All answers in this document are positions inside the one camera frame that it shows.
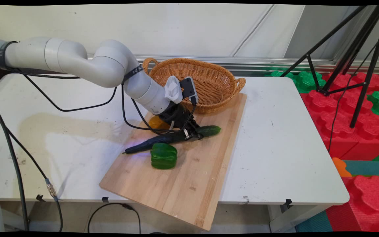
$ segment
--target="black clip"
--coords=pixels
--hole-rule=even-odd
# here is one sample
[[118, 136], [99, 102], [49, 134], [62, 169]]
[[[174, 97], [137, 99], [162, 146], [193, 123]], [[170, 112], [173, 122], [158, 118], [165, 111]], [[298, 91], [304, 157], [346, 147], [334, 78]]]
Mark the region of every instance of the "black clip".
[[37, 201], [45, 201], [45, 200], [43, 200], [43, 195], [37, 195], [36, 200]]
[[283, 204], [285, 205], [288, 209], [290, 208], [290, 204], [292, 203], [292, 200], [291, 199], [286, 199], [286, 202]]

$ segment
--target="red foam block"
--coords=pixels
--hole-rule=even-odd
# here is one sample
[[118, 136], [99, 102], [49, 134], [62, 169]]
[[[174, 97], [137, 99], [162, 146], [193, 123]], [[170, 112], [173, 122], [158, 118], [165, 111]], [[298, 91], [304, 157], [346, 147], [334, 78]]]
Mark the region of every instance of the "red foam block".
[[[352, 78], [355, 83], [362, 83], [365, 81], [366, 73], [360, 72]], [[366, 94], [372, 94], [374, 91], [379, 91], [379, 75], [372, 74]]]
[[[329, 73], [327, 75], [323, 75], [322, 79], [325, 80], [325, 81], [328, 81], [328, 79], [330, 78], [330, 76], [331, 76], [331, 73]], [[337, 77], [334, 79], [333, 83], [331, 84], [331, 86], [329, 88], [329, 91], [337, 90], [337, 89], [341, 89], [341, 88], [346, 87], [347, 86], [347, 82], [349, 81], [350, 77], [351, 77], [351, 74], [343, 75], [343, 74], [339, 73], [337, 75]], [[355, 85], [355, 84], [358, 84], [358, 83], [354, 82], [353, 78], [352, 78], [350, 80], [349, 86], [352, 86], [352, 85]], [[358, 89], [358, 87], [356, 87], [356, 88], [351, 89], [351, 90], [359, 90], [359, 91], [361, 91], [360, 87], [359, 87], [359, 89]]]
[[342, 177], [349, 202], [326, 210], [333, 231], [379, 232], [379, 176]]
[[370, 161], [379, 156], [379, 116], [360, 114], [354, 133], [358, 140], [352, 149], [340, 156], [342, 160]]
[[[333, 93], [330, 95], [336, 101], [339, 100], [343, 92]], [[359, 95], [361, 94], [360, 90], [346, 90], [345, 94], [340, 100], [339, 109], [347, 114], [352, 114], [355, 112], [356, 105], [358, 103]], [[370, 114], [372, 113], [371, 108], [373, 103], [367, 99], [364, 99], [362, 103], [360, 113], [361, 114]]]
[[[310, 113], [325, 147], [328, 149], [337, 101], [330, 96], [324, 96], [316, 91], [301, 93], [301, 98]], [[342, 157], [358, 143], [357, 138], [353, 134], [355, 129], [351, 129], [349, 123], [349, 118], [343, 112], [337, 114], [331, 140], [331, 157]]]

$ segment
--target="robotic arm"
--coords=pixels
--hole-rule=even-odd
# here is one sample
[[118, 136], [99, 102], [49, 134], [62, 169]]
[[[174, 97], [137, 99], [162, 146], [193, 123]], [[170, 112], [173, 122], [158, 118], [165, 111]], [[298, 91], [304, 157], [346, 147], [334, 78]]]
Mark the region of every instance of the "robotic arm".
[[155, 115], [182, 101], [178, 79], [171, 77], [166, 88], [160, 86], [140, 72], [140, 63], [131, 51], [113, 39], [102, 42], [91, 61], [83, 45], [66, 39], [34, 37], [7, 43], [0, 40], [0, 49], [6, 47], [2, 57], [9, 67], [63, 72], [107, 88], [119, 86], [125, 75], [131, 75], [123, 84], [125, 93]]

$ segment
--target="white wall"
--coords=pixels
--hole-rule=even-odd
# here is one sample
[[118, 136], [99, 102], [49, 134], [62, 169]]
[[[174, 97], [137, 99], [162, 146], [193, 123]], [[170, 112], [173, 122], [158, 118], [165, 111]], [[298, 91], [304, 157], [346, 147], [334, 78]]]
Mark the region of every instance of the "white wall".
[[276, 4], [235, 56], [283, 58], [304, 7]]
[[[286, 58], [300, 58], [334, 27], [348, 17], [358, 6], [320, 6], [307, 5], [286, 50]], [[343, 40], [350, 34], [360, 19], [360, 13], [337, 31], [331, 38], [318, 47], [312, 54], [313, 59], [332, 60], [341, 48]]]
[[[379, 38], [379, 19], [377, 23], [375, 24], [375, 27], [371, 31], [370, 35], [368, 36], [368, 39], [365, 41], [364, 45], [361, 48], [361, 51], [359, 51], [358, 55], [356, 56], [357, 60], [363, 60], [366, 55], [369, 53], [371, 48], [376, 44]], [[371, 60], [373, 53], [370, 54], [367, 60]]]
[[[94, 53], [116, 39], [134, 54], [230, 56], [270, 4], [0, 6], [0, 39], [50, 36]], [[276, 5], [239, 57], [283, 57], [303, 5]]]

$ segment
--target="black power cord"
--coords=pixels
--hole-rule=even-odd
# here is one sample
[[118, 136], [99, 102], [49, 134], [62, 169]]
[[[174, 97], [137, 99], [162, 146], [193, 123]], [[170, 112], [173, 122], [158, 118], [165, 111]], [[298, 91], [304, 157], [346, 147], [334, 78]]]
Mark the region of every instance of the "black power cord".
[[138, 214], [138, 212], [137, 212], [134, 208], [132, 208], [130, 205], [128, 205], [128, 204], [125, 204], [125, 203], [117, 203], [117, 202], [113, 202], [113, 203], [105, 204], [105, 205], [103, 205], [103, 206], [97, 208], [97, 209], [93, 212], [93, 214], [90, 216], [90, 219], [89, 219], [89, 221], [88, 221], [88, 223], [87, 223], [87, 233], [90, 233], [90, 222], [91, 222], [93, 216], [95, 215], [95, 213], [96, 213], [98, 210], [100, 210], [101, 208], [105, 207], [105, 206], [115, 205], [115, 204], [117, 204], [117, 205], [121, 205], [122, 207], [124, 207], [124, 208], [126, 208], [126, 209], [128, 209], [128, 210], [133, 210], [133, 211], [135, 211], [135, 213], [137, 214], [137, 217], [138, 217], [139, 233], [141, 234], [141, 222], [140, 222], [140, 215]]
[[25, 73], [21, 72], [20, 69], [18, 71], [14, 70], [11, 67], [6, 67], [9, 71], [18, 73], [18, 74], [23, 74], [23, 75], [29, 75], [29, 76], [37, 76], [37, 77], [47, 77], [47, 78], [57, 78], [57, 79], [80, 79], [78, 76], [51, 76], [51, 75], [41, 75], [41, 74], [33, 74], [33, 73]]
[[3, 128], [6, 140], [7, 140], [7, 144], [8, 144], [8, 148], [10, 150], [11, 157], [13, 159], [15, 174], [17, 175], [18, 189], [20, 191], [21, 208], [23, 211], [24, 230], [29, 231], [29, 222], [28, 222], [28, 218], [27, 218], [26, 199], [24, 197], [24, 187], [23, 187], [23, 180], [21, 178], [20, 167], [18, 166], [17, 156], [15, 156], [13, 144], [11, 142], [11, 138], [10, 138], [8, 129], [4, 123], [3, 118], [1, 117], [1, 114], [0, 114], [0, 123], [1, 123], [1, 127]]
[[331, 140], [333, 138], [333, 128], [334, 128], [334, 122], [336, 121], [336, 117], [337, 117], [337, 111], [339, 110], [339, 103], [340, 103], [340, 100], [341, 98], [344, 96], [344, 94], [346, 93], [346, 90], [347, 90], [347, 87], [349, 86], [349, 83], [350, 83], [350, 80], [352, 79], [353, 76], [356, 75], [356, 73], [359, 71], [359, 69], [361, 68], [361, 66], [365, 63], [366, 59], [368, 58], [368, 56], [371, 54], [371, 52], [375, 49], [376, 45], [378, 44], [378, 42], [371, 48], [371, 50], [369, 51], [369, 53], [366, 55], [366, 57], [364, 58], [364, 60], [362, 61], [362, 63], [358, 66], [358, 68], [356, 69], [356, 71], [350, 76], [349, 80], [347, 81], [347, 85], [346, 87], [344, 88], [343, 90], [343, 93], [341, 94], [339, 100], [337, 101], [337, 106], [336, 106], [336, 113], [334, 114], [334, 119], [333, 119], [333, 123], [331, 125], [331, 134], [330, 134], [330, 142], [328, 144], [328, 152], [330, 152], [330, 148], [331, 148]]
[[149, 126], [149, 124], [147, 123], [147, 121], [144, 119], [144, 117], [143, 117], [143, 115], [141, 114], [140, 109], [138, 109], [137, 104], [135, 103], [134, 99], [132, 99], [132, 101], [133, 101], [133, 103], [134, 103], [134, 105], [135, 105], [135, 107], [136, 107], [136, 109], [137, 109], [137, 111], [138, 111], [138, 113], [139, 113], [141, 119], [142, 119], [143, 122], [147, 125], [148, 128], [145, 128], [145, 127], [137, 127], [137, 126], [134, 126], [134, 125], [128, 123], [128, 121], [127, 121], [127, 119], [126, 119], [126, 117], [125, 117], [124, 87], [123, 87], [123, 86], [122, 86], [122, 93], [121, 93], [121, 95], [122, 95], [122, 117], [124, 117], [124, 121], [125, 121], [125, 123], [126, 123], [128, 126], [130, 126], [130, 127], [132, 127], [132, 128], [135, 128], [135, 129], [150, 130], [150, 131], [153, 131], [153, 132], [154, 132], [154, 131], [161, 131], [161, 132], [180, 132], [180, 131], [184, 130], [184, 129], [185, 129], [185, 126], [186, 126], [186, 125], [188, 124], [188, 122], [190, 121], [192, 114], [194, 114], [195, 107], [196, 107], [196, 104], [197, 104], [197, 103], [196, 103], [196, 100], [195, 100], [195, 97], [192, 97], [192, 98], [191, 98], [191, 103], [192, 103], [192, 105], [193, 105], [192, 111], [191, 111], [191, 113], [189, 114], [187, 120], [185, 121], [184, 125], [182, 126], [182, 128], [181, 128], [180, 130], [153, 129], [152, 127]]
[[[2, 120], [2, 117], [0, 116], [0, 123], [1, 123], [1, 126], [3, 127], [3, 130], [4, 128], [6, 128], [6, 131], [9, 133], [9, 135], [14, 139], [14, 141], [24, 150], [24, 152], [26, 152], [26, 154], [30, 157], [30, 159], [33, 161], [33, 163], [36, 165], [36, 168], [40, 171], [40, 173], [42, 174], [43, 178], [44, 179], [48, 179], [45, 175], [45, 173], [43, 172], [43, 170], [41, 169], [41, 167], [38, 165], [38, 163], [36, 162], [35, 158], [30, 154], [30, 152], [23, 146], [23, 144], [20, 143], [20, 141], [14, 136], [14, 134], [7, 128], [7, 126], [5, 125], [5, 123], [3, 124], [3, 120]], [[21, 180], [21, 188], [22, 189], [22, 192], [23, 192], [23, 195], [24, 195], [24, 188], [23, 188], [23, 181]], [[61, 222], [61, 225], [60, 225], [60, 228], [59, 228], [59, 232], [62, 231], [62, 227], [63, 227], [63, 219], [62, 219], [62, 212], [61, 212], [61, 207], [59, 205], [59, 201], [56, 199], [55, 201], [57, 203], [57, 207], [58, 207], [58, 212], [59, 212], [59, 219], [60, 219], [60, 222]]]
[[16, 70], [12, 69], [12, 68], [9, 68], [9, 70], [13, 73], [19, 73], [19, 74], [22, 74], [36, 89], [38, 89], [38, 91], [55, 107], [57, 108], [59, 111], [62, 111], [62, 112], [72, 112], [72, 111], [79, 111], [79, 110], [85, 110], [85, 109], [91, 109], [91, 108], [96, 108], [96, 107], [99, 107], [99, 106], [103, 106], [103, 105], [106, 105], [108, 104], [109, 102], [112, 101], [113, 97], [115, 96], [115, 92], [116, 92], [116, 87], [115, 89], [113, 90], [113, 94], [111, 96], [111, 98], [105, 102], [105, 103], [102, 103], [102, 104], [99, 104], [99, 105], [93, 105], [93, 106], [88, 106], [88, 107], [84, 107], [84, 108], [77, 108], [77, 109], [70, 109], [70, 110], [65, 110], [65, 109], [61, 109], [59, 108], [50, 98], [49, 96], [47, 96], [43, 90], [41, 90], [37, 85], [36, 83], [34, 83], [30, 77], [28, 77], [27, 75], [31, 75], [31, 76], [39, 76], [39, 77], [48, 77], [48, 78], [60, 78], [60, 79], [78, 79], [80, 77], [61, 77], [61, 76], [47, 76], [47, 75], [40, 75], [40, 74], [30, 74], [30, 73], [23, 73], [21, 72], [21, 70], [19, 68], [17, 68]]

